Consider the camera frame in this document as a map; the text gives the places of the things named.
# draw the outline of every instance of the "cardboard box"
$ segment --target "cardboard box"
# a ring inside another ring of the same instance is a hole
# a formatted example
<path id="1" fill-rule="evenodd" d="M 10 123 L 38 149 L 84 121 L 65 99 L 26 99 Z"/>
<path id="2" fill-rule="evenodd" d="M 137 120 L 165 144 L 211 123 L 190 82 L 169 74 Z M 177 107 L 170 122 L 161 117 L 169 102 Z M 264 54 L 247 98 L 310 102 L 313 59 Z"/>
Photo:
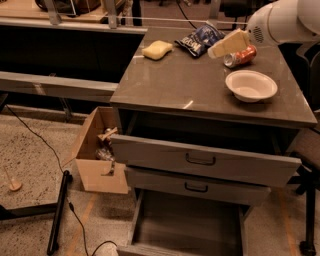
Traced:
<path id="1" fill-rule="evenodd" d="M 115 163 L 110 174 L 111 161 L 97 160 L 96 150 L 101 147 L 98 134 L 106 128 L 116 127 L 113 109 L 96 108 L 85 120 L 72 149 L 72 159 L 78 167 L 86 191 L 127 194 L 128 185 L 124 174 L 125 165 Z"/>

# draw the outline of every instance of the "snack bag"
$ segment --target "snack bag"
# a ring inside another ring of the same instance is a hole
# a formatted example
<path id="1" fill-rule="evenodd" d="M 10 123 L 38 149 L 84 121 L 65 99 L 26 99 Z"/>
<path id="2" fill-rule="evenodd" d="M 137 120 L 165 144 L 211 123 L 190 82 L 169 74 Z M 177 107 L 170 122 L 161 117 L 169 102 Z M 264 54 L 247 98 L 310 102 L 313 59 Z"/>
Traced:
<path id="1" fill-rule="evenodd" d="M 209 23 L 197 28 L 192 34 L 175 40 L 177 44 L 186 48 L 194 57 L 200 57 L 212 45 L 223 39 L 225 34 Z"/>

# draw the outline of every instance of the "speckled floor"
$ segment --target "speckled floor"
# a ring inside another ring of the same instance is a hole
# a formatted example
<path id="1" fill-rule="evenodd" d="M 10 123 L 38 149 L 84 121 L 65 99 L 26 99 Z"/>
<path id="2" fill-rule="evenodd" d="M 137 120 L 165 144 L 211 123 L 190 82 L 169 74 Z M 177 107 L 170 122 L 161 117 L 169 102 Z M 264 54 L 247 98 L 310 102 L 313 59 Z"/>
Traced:
<path id="1" fill-rule="evenodd" d="M 10 106 L 21 119 L 56 151 L 63 162 L 70 153 L 85 115 L 75 115 L 65 123 L 63 112 Z M 7 209 L 56 202 L 61 171 L 52 150 L 32 134 L 15 116 L 4 108 L 0 114 L 0 193 L 1 205 Z M 10 176 L 23 183 L 17 192 L 8 187 L 4 168 Z M 106 240 L 126 245 L 134 201 L 131 194 L 89 193 L 82 187 L 73 162 L 69 169 L 73 182 L 68 189 L 75 212 L 86 230 L 88 253 Z M 296 256 L 305 235 L 305 197 L 296 196 L 295 185 L 274 189 L 267 201 L 255 207 L 245 222 L 250 256 Z M 320 251 L 319 192 L 316 210 L 315 246 Z M 53 215 L 28 217 L 0 222 L 0 254 L 2 256 L 46 255 Z M 64 208 L 55 255 L 86 255 L 81 226 L 75 216 Z M 117 255 L 116 247 L 107 243 L 95 255 Z"/>

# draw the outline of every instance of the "sponge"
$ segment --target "sponge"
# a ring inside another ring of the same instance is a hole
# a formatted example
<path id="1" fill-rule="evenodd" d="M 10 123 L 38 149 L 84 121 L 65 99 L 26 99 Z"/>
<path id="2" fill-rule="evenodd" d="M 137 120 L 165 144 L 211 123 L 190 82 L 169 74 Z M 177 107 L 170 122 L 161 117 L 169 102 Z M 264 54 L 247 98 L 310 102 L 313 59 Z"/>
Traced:
<path id="1" fill-rule="evenodd" d="M 142 55 L 153 60 L 161 59 L 167 52 L 171 51 L 173 45 L 163 41 L 155 41 L 147 48 L 142 49 Z"/>

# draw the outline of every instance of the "black cable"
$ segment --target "black cable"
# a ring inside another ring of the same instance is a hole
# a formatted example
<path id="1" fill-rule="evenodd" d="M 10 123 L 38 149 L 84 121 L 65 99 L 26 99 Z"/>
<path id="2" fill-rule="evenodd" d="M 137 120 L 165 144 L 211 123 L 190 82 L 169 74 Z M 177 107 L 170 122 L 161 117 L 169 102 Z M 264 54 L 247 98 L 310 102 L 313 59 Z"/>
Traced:
<path id="1" fill-rule="evenodd" d="M 58 165 L 59 165 L 59 168 L 60 168 L 60 171 L 63 173 L 63 170 L 62 170 L 62 166 L 60 164 L 60 159 L 56 153 L 56 151 L 48 144 L 48 142 L 45 141 L 45 139 L 43 137 L 41 137 L 39 134 L 37 134 L 36 132 L 34 132 L 8 105 L 5 105 L 7 107 L 7 109 L 31 132 L 33 133 L 34 135 L 36 135 L 37 137 L 39 137 L 54 153 L 54 155 L 56 156 L 57 158 L 57 161 L 58 161 Z M 81 220 L 79 219 L 78 215 L 75 213 L 74 211 L 74 206 L 73 204 L 69 201 L 69 199 L 67 198 L 68 200 L 68 204 L 69 204 L 69 208 L 70 210 L 73 212 L 74 216 L 76 217 L 76 219 L 78 220 L 78 222 L 80 223 L 81 225 L 81 228 L 82 228 L 82 234 L 83 234 L 83 244 L 84 244 L 84 249 L 86 251 L 86 255 L 89 256 L 89 253 L 88 253 L 88 249 L 87 249 L 87 241 L 86 241 L 86 231 L 85 231 L 85 228 L 81 222 Z M 114 244 L 115 246 L 117 246 L 116 243 L 114 243 L 113 241 L 104 241 L 102 242 L 101 244 L 99 244 L 97 246 L 97 248 L 94 250 L 92 256 L 94 256 L 94 254 L 98 251 L 98 249 L 106 244 L 106 243 L 112 243 Z"/>
<path id="2" fill-rule="evenodd" d="M 5 106 L 7 107 L 7 109 L 8 109 L 16 118 L 18 118 L 18 120 L 19 120 L 31 133 L 33 133 L 35 136 L 37 136 L 38 138 L 40 138 L 40 139 L 44 142 L 44 144 L 46 144 L 46 145 L 52 150 L 52 152 L 54 153 L 55 157 L 57 158 L 58 165 L 59 165 L 59 169 L 60 169 L 61 173 L 63 173 L 62 166 L 61 166 L 61 164 L 60 164 L 59 156 L 58 156 L 57 152 L 53 149 L 53 147 L 51 147 L 51 146 L 49 145 L 49 143 L 46 142 L 45 139 L 42 138 L 39 134 L 37 134 L 36 132 L 34 132 L 33 130 L 31 130 L 31 128 L 30 128 L 15 112 L 13 112 L 13 110 L 12 110 L 8 105 L 5 105 Z"/>
<path id="3" fill-rule="evenodd" d="M 86 230 L 84 229 L 84 226 L 83 226 L 81 220 L 79 219 L 78 215 L 75 213 L 73 204 L 69 200 L 68 200 L 68 204 L 69 204 L 70 210 L 73 212 L 74 216 L 77 218 L 78 222 L 81 225 L 84 249 L 86 251 L 86 255 L 89 256 L 88 249 L 87 249 L 87 241 L 86 241 Z"/>
<path id="4" fill-rule="evenodd" d="M 197 29 L 197 27 L 196 27 L 195 25 L 193 25 L 193 23 L 188 19 L 187 15 L 186 15 L 186 14 L 184 13 L 184 11 L 182 10 L 182 8 L 181 8 L 181 6 L 180 6 L 180 0 L 177 0 L 176 2 L 177 2 L 177 5 L 179 6 L 179 9 L 180 9 L 182 15 L 185 17 L 185 19 L 190 23 L 190 25 L 191 25 L 193 28 Z"/>
<path id="5" fill-rule="evenodd" d="M 117 244 L 116 244 L 115 242 L 113 242 L 113 241 L 110 241 L 110 240 L 104 241 L 103 243 L 99 244 L 99 246 L 94 250 L 94 252 L 92 253 L 92 256 L 94 256 L 95 253 L 98 251 L 98 249 L 99 249 L 102 245 L 104 245 L 104 244 L 106 244 L 106 243 L 111 243 L 111 244 L 113 244 L 113 245 L 115 245 L 115 246 L 117 247 Z"/>

